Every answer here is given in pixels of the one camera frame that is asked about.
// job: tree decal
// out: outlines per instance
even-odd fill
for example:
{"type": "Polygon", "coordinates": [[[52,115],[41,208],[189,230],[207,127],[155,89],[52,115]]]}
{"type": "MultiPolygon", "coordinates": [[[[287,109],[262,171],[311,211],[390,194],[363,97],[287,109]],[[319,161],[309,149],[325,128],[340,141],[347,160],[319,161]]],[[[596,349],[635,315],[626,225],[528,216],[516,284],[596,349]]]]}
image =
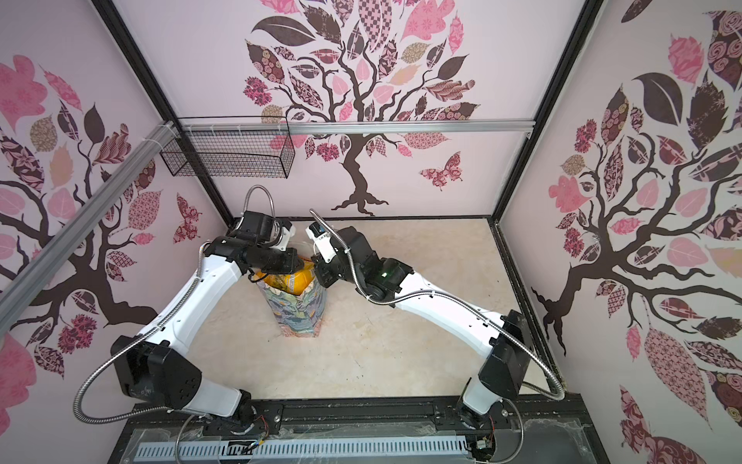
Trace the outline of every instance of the tree decal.
{"type": "MultiPolygon", "coordinates": [[[[464,39],[461,19],[451,14],[453,0],[440,4],[436,0],[334,0],[299,2],[300,7],[293,1],[261,1],[276,13],[299,13],[306,21],[304,24],[289,16],[262,19],[253,31],[269,34],[280,46],[246,42],[262,80],[250,76],[244,94],[265,107],[264,122],[276,116],[276,110],[283,115],[283,108],[269,105],[278,97],[288,101],[284,108],[291,121],[467,120],[478,106],[459,101],[475,82],[453,80],[466,59],[453,56],[464,39]],[[359,20],[350,22],[356,5],[359,20]],[[398,22],[404,24],[404,32],[390,36],[398,22]],[[446,35],[436,38],[441,32],[446,35]],[[292,49],[307,44],[316,47],[308,56],[299,56],[292,49]],[[438,100],[438,104],[429,104],[429,100],[438,100]]],[[[410,157],[411,148],[425,150],[448,140],[440,133],[405,134],[404,140],[386,134],[292,139],[296,147],[304,146],[307,158],[317,154],[325,162],[339,160],[350,175],[355,190],[332,209],[356,205],[369,216],[374,214],[367,205],[388,202],[369,192],[358,156],[376,153],[386,157],[392,146],[400,155],[410,157]]],[[[277,138],[275,146],[280,148],[284,140],[277,138]]],[[[459,154],[449,156],[459,160],[459,154]]],[[[444,169],[426,169],[419,174],[441,187],[460,179],[461,169],[455,166],[458,163],[449,162],[444,169]]]]}
{"type": "MultiPolygon", "coordinates": [[[[732,34],[739,52],[733,53],[742,54],[742,14],[707,14],[713,22],[712,37],[723,42],[732,34]]],[[[742,277],[742,250],[728,246],[742,239],[742,209],[717,208],[723,195],[728,200],[741,194],[742,143],[729,142],[728,137],[717,140],[722,128],[731,125],[728,133],[735,127],[724,91],[731,86],[732,101],[737,101],[742,90],[739,68],[721,69],[716,55],[711,50],[706,53],[692,37],[672,37],[669,52],[675,77],[657,72],[637,76],[643,87],[642,102],[629,102],[620,87],[602,118],[590,119],[577,129],[578,154],[562,164],[564,174],[548,189],[556,208],[565,213],[556,230],[565,234],[564,250],[571,257],[566,283],[555,300],[532,290],[546,309],[547,336],[553,325],[566,355],[563,318],[583,283],[596,281],[595,298],[605,301],[607,316],[627,321],[626,347],[632,359],[643,352],[657,378],[705,422],[709,422],[708,382],[727,413],[742,426],[740,377],[718,372],[740,369],[739,356],[717,343],[736,337],[742,321],[691,308],[683,300],[686,295],[707,294],[742,304],[738,294],[709,280],[718,272],[742,277]],[[697,67],[706,57],[708,64],[701,73],[697,67]],[[694,84],[690,101],[683,101],[681,85],[688,86],[683,81],[693,76],[700,82],[694,84]],[[651,125],[656,131],[643,130],[645,117],[656,122],[651,125]],[[679,137],[678,129],[687,137],[679,137]],[[669,227],[663,219],[671,216],[681,225],[669,227]],[[701,246],[701,238],[720,244],[701,246]],[[674,284],[654,284],[655,278],[673,278],[674,284]],[[641,310],[647,326],[636,317],[641,310]],[[678,341],[667,332],[700,334],[709,340],[678,341]]],[[[624,422],[627,443],[636,452],[646,447],[657,459],[656,453],[677,451],[688,462],[702,462],[679,443],[652,439],[646,425],[624,422]]]]}
{"type": "MultiPolygon", "coordinates": [[[[10,84],[46,95],[47,88],[33,81],[33,63],[25,56],[16,56],[13,62],[17,71],[10,72],[17,76],[10,84]]],[[[8,69],[0,65],[0,73],[8,69]]],[[[131,151],[126,124],[107,135],[95,105],[82,111],[80,99],[69,84],[49,71],[45,71],[45,78],[59,97],[59,110],[51,111],[32,124],[27,139],[36,152],[20,142],[20,134],[13,135],[6,128],[0,128],[0,148],[10,167],[10,175],[16,177],[0,180],[0,223],[6,231],[16,231],[13,235],[0,234],[0,260],[20,257],[21,261],[15,270],[0,264],[0,274],[10,280],[49,243],[54,230],[58,229],[57,224],[64,225],[90,200],[93,177],[100,176],[105,182],[111,176],[103,166],[123,162],[131,151]],[[57,140],[57,128],[64,134],[60,136],[64,140],[57,140]],[[84,160],[84,174],[74,175],[71,151],[72,156],[84,160]],[[25,209],[27,204],[32,208],[25,209]],[[32,252],[28,251],[30,244],[33,244],[32,252]]],[[[7,90],[4,84],[5,81],[0,85],[0,94],[7,90]]],[[[12,98],[23,99],[24,95],[12,98]]],[[[10,98],[2,103],[3,114],[15,108],[10,98]]],[[[46,112],[36,103],[17,108],[19,113],[6,117],[11,125],[20,117],[46,112]]],[[[154,222],[160,207],[160,192],[145,190],[154,177],[154,170],[153,161],[68,258],[74,273],[34,298],[30,306],[42,307],[42,313],[20,319],[11,327],[11,330],[23,324],[36,327],[26,346],[33,351],[33,359],[42,369],[64,377],[65,356],[90,347],[95,331],[102,325],[147,324],[157,315],[151,307],[132,307],[126,301],[115,301],[111,292],[111,282],[116,282],[115,285],[125,282],[123,269],[136,264],[124,249],[146,245],[154,238],[144,232],[154,222]],[[128,222],[122,228],[123,218],[128,222]],[[128,237],[114,237],[127,228],[136,231],[128,237]]]]}

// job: metal flexible conduit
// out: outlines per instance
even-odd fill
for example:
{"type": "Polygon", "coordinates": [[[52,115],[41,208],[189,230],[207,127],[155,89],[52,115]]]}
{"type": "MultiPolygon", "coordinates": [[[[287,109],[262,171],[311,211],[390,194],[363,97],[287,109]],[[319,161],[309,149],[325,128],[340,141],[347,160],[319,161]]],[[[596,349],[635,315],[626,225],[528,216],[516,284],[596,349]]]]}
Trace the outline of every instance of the metal flexible conduit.
{"type": "Polygon", "coordinates": [[[557,375],[549,369],[549,367],[544,363],[533,351],[529,350],[528,347],[526,347],[520,340],[515,338],[513,335],[511,335],[508,331],[501,328],[499,325],[495,324],[490,319],[484,317],[479,311],[475,310],[473,307],[471,307],[466,301],[461,300],[458,297],[455,297],[454,295],[449,295],[447,293],[440,293],[440,292],[434,292],[432,290],[418,290],[416,292],[411,292],[406,295],[400,296],[398,298],[394,298],[392,300],[388,301],[376,301],[375,299],[371,298],[371,295],[366,294],[364,292],[363,287],[361,287],[361,283],[358,280],[358,275],[355,271],[355,263],[353,262],[353,256],[350,252],[350,248],[345,243],[345,240],[338,234],[314,209],[310,209],[309,212],[312,214],[314,219],[322,224],[322,227],[325,228],[326,231],[328,231],[335,240],[340,243],[340,245],[343,247],[344,252],[346,256],[348,257],[348,263],[350,264],[350,272],[353,276],[353,282],[355,283],[355,288],[357,291],[369,302],[373,304],[378,304],[380,306],[387,306],[388,304],[397,304],[401,303],[405,300],[409,300],[410,298],[415,298],[418,296],[437,296],[439,298],[446,298],[447,300],[451,300],[454,303],[457,303],[459,306],[463,307],[470,313],[474,314],[476,317],[483,319],[487,325],[491,326],[498,332],[500,332],[501,335],[503,335],[506,339],[510,340],[514,345],[516,345],[521,350],[525,351],[531,359],[541,368],[541,370],[544,371],[544,374],[546,375],[547,379],[550,381],[550,385],[553,385],[556,388],[556,392],[552,391],[546,391],[541,387],[537,387],[536,385],[533,385],[529,382],[523,382],[523,385],[530,388],[533,391],[536,391],[543,396],[546,396],[549,399],[554,399],[556,401],[559,401],[561,399],[564,399],[564,387],[562,386],[562,383],[557,378],[557,375]]]}
{"type": "Polygon", "coordinates": [[[104,362],[100,367],[98,367],[80,386],[80,389],[77,391],[77,394],[75,395],[75,399],[72,402],[72,412],[75,414],[75,417],[80,421],[84,422],[86,424],[108,424],[110,422],[116,422],[120,420],[126,420],[131,417],[141,416],[143,414],[148,414],[155,411],[169,411],[171,408],[168,408],[167,406],[154,406],[152,408],[145,408],[141,409],[139,411],[132,411],[128,412],[126,414],[119,414],[117,416],[111,416],[111,417],[92,417],[88,416],[84,412],[82,412],[82,397],[85,396],[85,392],[88,391],[88,388],[95,382],[95,379],[98,378],[98,376],[110,365],[112,365],[118,358],[126,354],[127,351],[129,351],[131,348],[136,347],[139,343],[145,341],[148,337],[150,337],[152,334],[158,332],[162,326],[168,323],[170,319],[175,317],[176,313],[180,311],[180,308],[183,307],[185,302],[188,300],[188,298],[193,294],[194,290],[196,290],[196,287],[198,287],[198,284],[201,282],[201,276],[203,275],[203,253],[206,250],[206,247],[211,244],[211,241],[205,242],[201,247],[198,249],[198,265],[196,267],[196,277],[191,282],[191,286],[188,288],[188,290],[185,292],[185,295],[178,301],[178,303],[175,305],[175,307],[165,315],[165,317],[162,318],[162,321],[158,322],[155,327],[152,327],[147,333],[145,333],[142,336],[137,337],[134,339],[131,343],[126,345],[121,351],[113,355],[108,361],[104,362]]]}

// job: floor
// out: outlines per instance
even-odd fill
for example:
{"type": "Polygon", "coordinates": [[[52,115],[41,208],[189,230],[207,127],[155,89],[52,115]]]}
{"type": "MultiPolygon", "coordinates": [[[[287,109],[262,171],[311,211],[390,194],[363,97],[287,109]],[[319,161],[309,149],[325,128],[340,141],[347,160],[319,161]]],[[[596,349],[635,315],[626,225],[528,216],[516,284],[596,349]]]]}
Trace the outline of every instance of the floor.
{"type": "MultiPolygon", "coordinates": [[[[295,223],[301,253],[311,246],[295,223]]],[[[485,219],[345,220],[380,257],[394,257],[480,307],[518,310],[485,219]]],[[[214,308],[188,359],[213,381],[253,398],[459,395],[483,359],[411,313],[367,303],[344,281],[328,290],[320,335],[284,337],[256,285],[237,282],[214,308]]],[[[526,380],[547,388],[531,362],[526,380]]],[[[532,393],[523,388],[521,393],[532,393]]]]}

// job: pink leaf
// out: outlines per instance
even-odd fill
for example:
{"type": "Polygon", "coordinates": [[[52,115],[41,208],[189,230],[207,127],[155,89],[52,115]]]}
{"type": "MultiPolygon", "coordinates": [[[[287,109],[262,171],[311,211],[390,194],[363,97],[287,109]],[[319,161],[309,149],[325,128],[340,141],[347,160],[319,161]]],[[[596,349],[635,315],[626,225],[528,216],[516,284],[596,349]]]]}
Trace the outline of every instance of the pink leaf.
{"type": "Polygon", "coordinates": [[[72,219],[76,211],[75,200],[67,189],[59,189],[49,199],[47,210],[55,218],[72,219]]]}
{"type": "Polygon", "coordinates": [[[684,218],[692,218],[706,204],[708,189],[691,190],[675,201],[675,209],[684,218]]]}
{"type": "Polygon", "coordinates": [[[26,207],[26,201],[21,195],[8,189],[0,189],[0,212],[4,215],[17,215],[26,207]]]}
{"type": "Polygon", "coordinates": [[[657,179],[652,179],[637,192],[637,203],[639,203],[639,206],[651,208],[657,202],[659,193],[660,186],[657,185],[657,179]]]}
{"type": "Polygon", "coordinates": [[[632,359],[635,360],[639,356],[639,351],[642,347],[642,336],[639,334],[639,326],[632,325],[631,329],[626,333],[626,347],[632,359]]]}
{"type": "Polygon", "coordinates": [[[337,95],[344,95],[348,91],[348,84],[337,74],[332,77],[332,91],[337,95]]]}
{"type": "Polygon", "coordinates": [[[377,102],[383,105],[384,103],[388,102],[392,98],[393,93],[394,93],[393,86],[382,85],[381,87],[377,87],[374,89],[373,97],[376,99],[377,102]]]}
{"type": "Polygon", "coordinates": [[[675,266],[682,267],[698,266],[709,261],[700,246],[685,237],[678,237],[670,242],[667,259],[675,266]]]}

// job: black wire basket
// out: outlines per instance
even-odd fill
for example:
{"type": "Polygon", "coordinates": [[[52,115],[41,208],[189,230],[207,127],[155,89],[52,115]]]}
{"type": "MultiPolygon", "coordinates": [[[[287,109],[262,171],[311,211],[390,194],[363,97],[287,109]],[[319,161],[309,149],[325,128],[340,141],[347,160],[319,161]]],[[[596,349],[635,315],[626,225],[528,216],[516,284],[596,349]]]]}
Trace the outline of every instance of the black wire basket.
{"type": "Polygon", "coordinates": [[[228,130],[186,128],[160,155],[174,176],[287,178],[296,151],[288,124],[282,126],[286,129],[275,128],[280,121],[286,122],[286,118],[267,118],[271,128],[257,130],[238,125],[230,125],[228,130]]]}

